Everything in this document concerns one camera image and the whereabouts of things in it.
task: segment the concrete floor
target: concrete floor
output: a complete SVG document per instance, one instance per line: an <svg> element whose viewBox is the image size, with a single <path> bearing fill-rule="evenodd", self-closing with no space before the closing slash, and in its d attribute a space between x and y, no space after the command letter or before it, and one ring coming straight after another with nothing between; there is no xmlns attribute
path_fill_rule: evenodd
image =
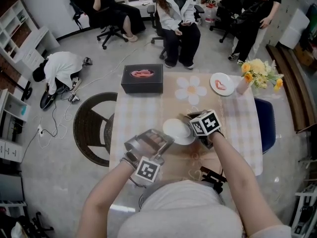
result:
<svg viewBox="0 0 317 238"><path fill-rule="evenodd" d="M232 46L232 38L227 38L221 44L218 40L222 32L210 32L204 27L201 27L200 30L202 37L195 56L194 62L197 66L195 71L239 75L239 66L227 59ZM162 41L157 41L155 45L146 45L151 37L155 36L154 30L148 22L147 29L139 35L138 42L125 43L117 37L112 37L107 45L108 49L105 51L101 48L101 43L97 43L96 40L99 32L99 30L91 30L66 38L60 41L60 47L54 50L54 52L70 51L92 58L93 66L82 70L81 86L103 77L113 70L125 56L131 54L135 49L137 50L127 57L115 72L78 91L81 101L71 105L67 110L67 114L73 117L87 98L101 92L118 91L124 65L162 62L159 59ZM263 47L259 49L258 58L271 61ZM185 70L180 64L172 69L164 69L166 71ZM27 101L32 106L29 122L26 123L19 138L25 147L35 135L41 117L42 128L51 132L55 129L52 119L54 106L52 105L47 111L42 111L39 107L44 84L32 82L32 87L33 94ZM298 164L298 160L307 155L307 136L304 133L297 135L294 132L284 89L274 93L270 87L266 91L255 90L254 94L273 104L276 123L276 143L264 155L264 171L258 177L258 181L274 212L285 224L289 224L296 201L294 193L301 187L306 175L305 167ZM36 137L27 150L21 169L24 193L31 216L36 211L41 211L44 223L55 229L55 232L50 235L51 237L70 238L74 237L77 230L85 199L95 184L108 172L108 168L98 166L83 156L74 141L73 119L70 120L70 115L66 116L69 121L64 119L69 103L57 98L56 105L54 117L57 124L61 123L65 127L59 126L58 136L51 140L51 136L47 133L39 140ZM101 115L107 117L113 113L114 105L107 106L107 108L100 106L96 109ZM141 194L141 188L125 186L110 210L108 237L116 237L123 221L139 210L138 200ZM224 186L224 192L221 195L229 207L234 207L227 185Z"/></svg>

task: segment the white shirt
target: white shirt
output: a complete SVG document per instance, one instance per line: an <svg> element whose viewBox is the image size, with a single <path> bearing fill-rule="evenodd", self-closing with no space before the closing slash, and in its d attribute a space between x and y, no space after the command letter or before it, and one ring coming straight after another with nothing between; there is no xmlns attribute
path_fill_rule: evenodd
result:
<svg viewBox="0 0 317 238"><path fill-rule="evenodd" d="M239 215L211 187L185 180L154 192L123 223L118 238L241 238L242 233ZM270 227L251 238L291 238L291 228Z"/></svg>
<svg viewBox="0 0 317 238"><path fill-rule="evenodd" d="M53 95L56 92L55 78L72 89L73 83L70 75L82 69L82 57L71 52L57 52L49 55L48 59L44 67L44 73L46 83L50 87L49 94Z"/></svg>
<svg viewBox="0 0 317 238"><path fill-rule="evenodd" d="M159 21L162 25L163 29L173 30L178 28L178 24L183 22L191 22L195 23L195 3L194 0L186 0L184 6L181 10L179 10L178 5L174 0L166 0L171 8L169 8L169 13L166 13L159 5L158 5L158 15Z"/></svg>

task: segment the black shoe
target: black shoe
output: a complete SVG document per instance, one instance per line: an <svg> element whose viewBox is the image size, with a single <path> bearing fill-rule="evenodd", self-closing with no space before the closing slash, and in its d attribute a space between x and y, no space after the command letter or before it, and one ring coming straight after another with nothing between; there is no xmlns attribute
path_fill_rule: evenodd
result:
<svg viewBox="0 0 317 238"><path fill-rule="evenodd" d="M239 54L231 54L231 55L228 55L228 59L229 59L230 61L234 61L234 60L236 60L238 57L239 57Z"/></svg>
<svg viewBox="0 0 317 238"><path fill-rule="evenodd" d="M85 59L83 60L83 67L85 67L86 65L93 65L93 61L91 61L91 59L88 57L85 57Z"/></svg>
<svg viewBox="0 0 317 238"><path fill-rule="evenodd" d="M182 62L182 60L179 60L179 62L180 62L182 65L184 65L186 68L190 69L190 70L192 70L192 69L195 67L195 65L194 65L193 62L191 62L191 63L186 63L186 62Z"/></svg>
<svg viewBox="0 0 317 238"><path fill-rule="evenodd" d="M165 66L166 66L167 68L173 68L173 67L175 67L176 65L173 64L173 63L171 63L171 62L165 61Z"/></svg>

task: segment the black office chair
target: black office chair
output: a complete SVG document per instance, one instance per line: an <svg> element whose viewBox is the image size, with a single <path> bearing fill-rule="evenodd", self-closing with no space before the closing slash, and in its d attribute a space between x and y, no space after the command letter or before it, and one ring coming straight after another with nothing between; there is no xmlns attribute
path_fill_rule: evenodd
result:
<svg viewBox="0 0 317 238"><path fill-rule="evenodd" d="M102 30L101 34L97 36L98 41L100 41L100 37L106 36L106 39L102 43L102 48L104 50L107 49L106 42L110 39L111 36L115 35L115 36L123 39L125 42L128 42L127 39L125 39L121 34L118 33L120 31L120 29L118 27L110 25L105 21L105 19L107 18L106 13L108 10L110 10L109 7L101 9L95 13L88 14L87 12L85 12L83 10L83 8L81 8L79 6L79 4L80 3L76 2L76 0L74 0L73 6L77 6L79 9L81 9L89 17L90 27L104 29L104 30Z"/></svg>
<svg viewBox="0 0 317 238"><path fill-rule="evenodd" d="M200 13L205 13L205 11L199 5L195 5L195 9L196 9L196 11L194 13L194 16L195 16L195 20L197 21L198 18L200 18L199 14ZM151 39L151 43L154 44L155 40L163 40L164 49L163 49L163 51L161 52L161 54L159 56L159 58L163 60L164 59L164 53L166 52L166 48L165 48L165 38L164 38L163 31L162 31L162 26L161 26L160 21L159 21L159 14L158 14L157 11L155 11L154 4L148 6L147 12L148 12L148 14L150 15L150 18L151 18L152 27L154 29L156 29L156 32L157 32L157 35L158 35L158 37L153 37Z"/></svg>
<svg viewBox="0 0 317 238"><path fill-rule="evenodd" d="M225 31L223 37L219 40L220 43L223 43L230 32L230 25L234 21L234 14L240 15L241 10L241 0L221 0L219 3L216 15L220 20L217 19L214 26L210 26L209 30L213 31L214 29L220 29Z"/></svg>

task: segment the white plate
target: white plate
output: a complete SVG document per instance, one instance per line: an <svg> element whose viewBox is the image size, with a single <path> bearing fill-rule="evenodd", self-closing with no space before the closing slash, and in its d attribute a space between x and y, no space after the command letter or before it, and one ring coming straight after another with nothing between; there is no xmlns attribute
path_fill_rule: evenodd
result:
<svg viewBox="0 0 317 238"><path fill-rule="evenodd" d="M232 79L224 73L215 73L210 78L211 88L219 95L229 96L234 92Z"/></svg>

